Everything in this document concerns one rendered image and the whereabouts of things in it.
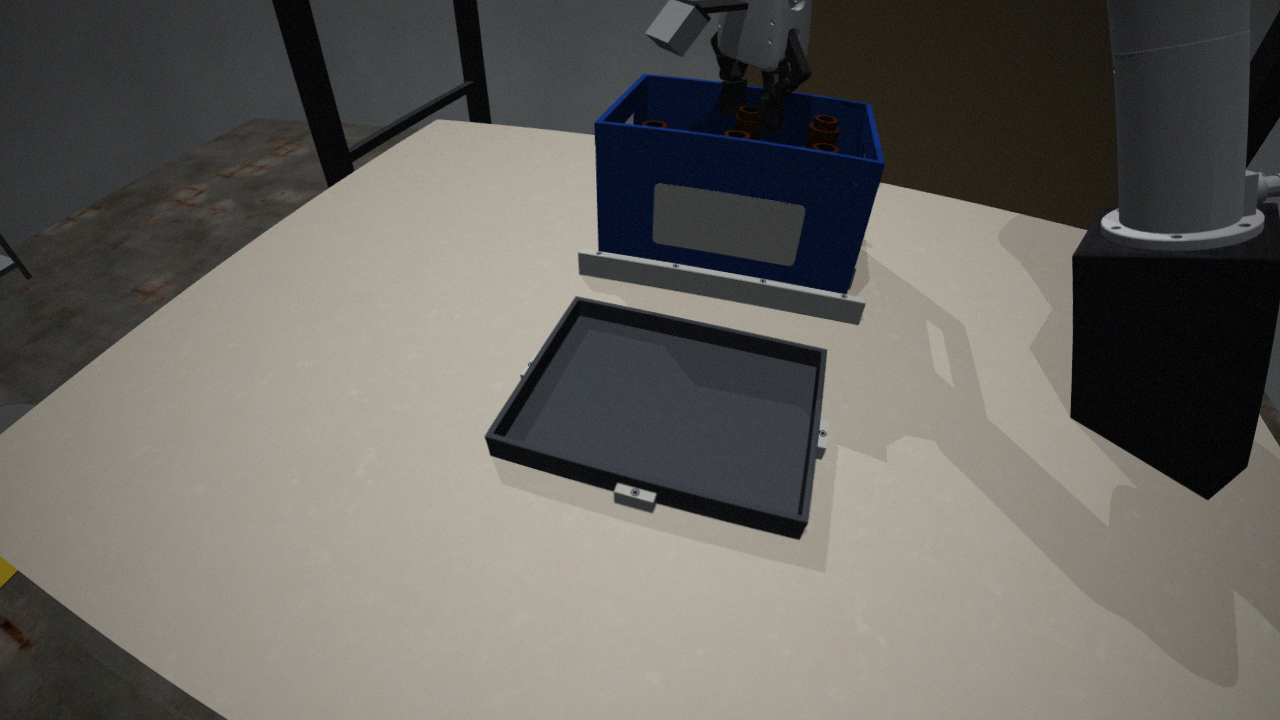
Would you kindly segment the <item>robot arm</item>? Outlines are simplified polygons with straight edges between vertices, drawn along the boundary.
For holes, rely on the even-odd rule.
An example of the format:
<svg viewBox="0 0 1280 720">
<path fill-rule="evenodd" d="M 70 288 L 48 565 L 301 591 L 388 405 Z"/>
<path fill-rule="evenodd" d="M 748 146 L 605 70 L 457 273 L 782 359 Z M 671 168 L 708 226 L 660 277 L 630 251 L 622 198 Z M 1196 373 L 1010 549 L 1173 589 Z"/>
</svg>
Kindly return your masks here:
<svg viewBox="0 0 1280 720">
<path fill-rule="evenodd" d="M 1106 1 L 1119 209 L 1101 234 L 1171 252 L 1253 240 L 1265 229 L 1256 206 L 1280 196 L 1280 173 L 1245 170 L 1251 0 Z M 669 0 L 645 35 L 684 56 L 709 13 L 737 10 L 748 3 Z"/>
</svg>

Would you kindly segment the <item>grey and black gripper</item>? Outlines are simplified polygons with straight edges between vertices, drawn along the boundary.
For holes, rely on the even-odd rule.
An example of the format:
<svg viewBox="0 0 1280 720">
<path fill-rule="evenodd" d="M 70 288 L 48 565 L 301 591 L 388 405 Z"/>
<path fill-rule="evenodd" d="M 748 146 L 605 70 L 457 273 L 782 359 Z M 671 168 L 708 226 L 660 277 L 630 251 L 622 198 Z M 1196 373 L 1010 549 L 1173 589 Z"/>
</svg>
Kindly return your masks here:
<svg viewBox="0 0 1280 720">
<path fill-rule="evenodd" d="M 710 38 L 724 79 L 719 113 L 739 114 L 748 88 L 742 76 L 748 65 L 756 67 L 762 69 L 765 96 L 759 100 L 756 133 L 780 132 L 785 97 L 812 76 L 806 61 L 812 0 L 739 1 L 748 3 L 748 10 L 719 12 L 718 32 Z M 774 74 L 780 77 L 776 85 Z"/>
</svg>

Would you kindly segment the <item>dark blue crate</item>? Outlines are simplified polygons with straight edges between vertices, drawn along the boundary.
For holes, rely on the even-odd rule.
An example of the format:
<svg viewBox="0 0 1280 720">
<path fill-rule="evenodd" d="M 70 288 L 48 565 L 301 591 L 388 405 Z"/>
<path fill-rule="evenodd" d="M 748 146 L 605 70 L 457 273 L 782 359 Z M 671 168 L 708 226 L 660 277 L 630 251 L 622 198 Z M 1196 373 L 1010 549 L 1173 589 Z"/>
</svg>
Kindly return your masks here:
<svg viewBox="0 0 1280 720">
<path fill-rule="evenodd" d="M 721 88 L 643 74 L 594 123 L 598 251 L 847 293 L 878 190 L 852 106 L 792 92 L 780 132 L 737 138 Z M 817 115 L 838 152 L 800 147 Z"/>
</svg>

